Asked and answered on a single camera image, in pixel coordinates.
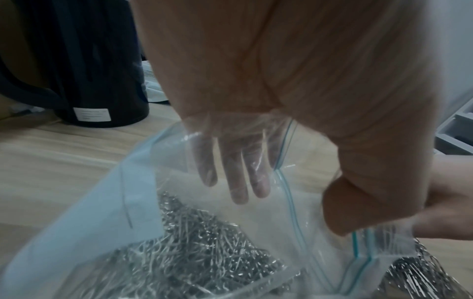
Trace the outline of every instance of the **ziplock seal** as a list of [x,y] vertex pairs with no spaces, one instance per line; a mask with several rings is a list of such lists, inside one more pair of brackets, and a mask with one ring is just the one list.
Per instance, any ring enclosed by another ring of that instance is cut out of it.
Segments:
[[[344,282],[346,280],[346,277],[347,277],[347,274],[349,272],[349,270],[351,269],[351,267],[355,264],[355,261],[359,258],[359,244],[358,244],[358,238],[356,236],[356,232],[353,232],[352,233],[352,242],[353,242],[353,256],[354,256],[354,259],[350,262],[350,265],[348,266],[348,268],[345,270],[343,276],[342,276],[342,279],[340,281],[340,284],[337,286],[337,287],[334,287],[333,284],[330,282],[330,280],[328,279],[328,277],[326,276],[326,274],[324,273],[322,267],[320,266],[319,262],[317,261],[317,259],[314,257],[314,255],[308,250],[308,245],[307,245],[307,242],[305,241],[305,238],[304,238],[304,235],[302,233],[302,230],[301,230],[301,227],[299,226],[299,221],[297,219],[297,214],[296,214],[296,209],[295,209],[295,205],[294,205],[294,200],[293,200],[293,197],[292,197],[292,193],[291,193],[291,189],[289,187],[289,184],[287,183],[287,180],[282,172],[282,170],[280,169],[283,162],[284,162],[284,158],[286,156],[286,153],[287,153],[287,150],[289,148],[289,145],[292,141],[292,138],[294,136],[294,132],[297,128],[297,123],[294,122],[294,120],[291,120],[291,122],[289,123],[288,127],[287,127],[287,130],[286,130],[286,134],[284,136],[284,139],[283,139],[283,142],[282,142],[282,145],[281,145],[281,149],[280,149],[280,152],[279,152],[279,155],[278,155],[278,158],[276,160],[276,164],[275,164],[275,167],[274,167],[274,172],[277,174],[277,177],[281,183],[281,186],[284,190],[284,193],[286,195],[286,200],[287,200],[287,204],[289,206],[289,211],[290,211],[290,215],[291,215],[291,222],[292,222],[292,225],[293,225],[293,229],[294,229],[294,233],[296,235],[296,238],[298,240],[298,243],[299,243],[299,246],[300,248],[306,252],[310,259],[313,261],[313,263],[310,263],[310,270],[311,272],[313,272],[317,278],[319,279],[319,281],[327,288],[327,289],[330,289],[330,291],[332,291],[333,293],[339,293],[341,288],[343,287],[344,285]],[[349,286],[348,290],[344,293],[342,293],[342,295],[344,296],[348,296],[350,295],[350,293],[355,289],[356,285],[358,284],[364,270],[371,264],[371,262],[373,261],[373,258],[372,258],[372,253],[373,253],[373,247],[374,247],[374,241],[373,241],[373,232],[369,229],[365,229],[364,230],[364,233],[366,234],[366,247],[367,247],[367,251],[368,251],[368,256],[367,256],[367,260],[366,262],[360,267],[358,273],[355,275],[355,279],[353,280],[353,282],[351,283],[351,285]]]

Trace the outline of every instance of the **clear plastic bag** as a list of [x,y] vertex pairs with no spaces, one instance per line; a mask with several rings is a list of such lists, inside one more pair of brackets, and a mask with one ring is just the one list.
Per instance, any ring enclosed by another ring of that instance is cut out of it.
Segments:
[[277,115],[177,123],[23,248],[0,278],[0,297],[255,298],[289,288],[369,296],[414,242],[405,223],[347,237],[326,228],[321,194],[338,168],[333,150]]

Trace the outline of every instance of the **wooden surface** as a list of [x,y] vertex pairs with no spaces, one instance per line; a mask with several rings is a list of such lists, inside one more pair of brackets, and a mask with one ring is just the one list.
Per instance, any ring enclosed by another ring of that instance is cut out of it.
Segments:
[[[85,195],[137,142],[178,120],[172,108],[153,104],[145,120],[114,129],[67,125],[51,112],[0,121],[0,265]],[[304,165],[296,175],[320,191],[338,167],[336,148],[319,135],[308,136],[303,130],[294,136],[287,161]],[[314,147],[316,153],[304,152]],[[423,243],[473,291],[473,242]]]

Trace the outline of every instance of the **black kettle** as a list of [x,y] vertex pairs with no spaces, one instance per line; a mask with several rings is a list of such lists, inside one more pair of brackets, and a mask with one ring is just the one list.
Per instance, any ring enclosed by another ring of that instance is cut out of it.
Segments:
[[126,0],[13,0],[50,89],[15,78],[0,58],[0,94],[109,128],[149,113],[139,42]]

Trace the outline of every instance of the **plastic glove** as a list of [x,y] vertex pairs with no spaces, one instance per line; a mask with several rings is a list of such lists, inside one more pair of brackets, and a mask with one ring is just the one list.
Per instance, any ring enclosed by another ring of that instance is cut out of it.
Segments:
[[[443,87],[438,1],[131,3],[146,55],[183,119],[278,110],[338,146],[342,176],[323,201],[334,232],[423,207]],[[212,169],[210,155],[196,157]],[[243,188],[237,168],[226,169],[231,189]],[[237,202],[246,194],[232,191]]]
[[473,157],[435,155],[427,206],[415,216],[419,238],[473,240]]

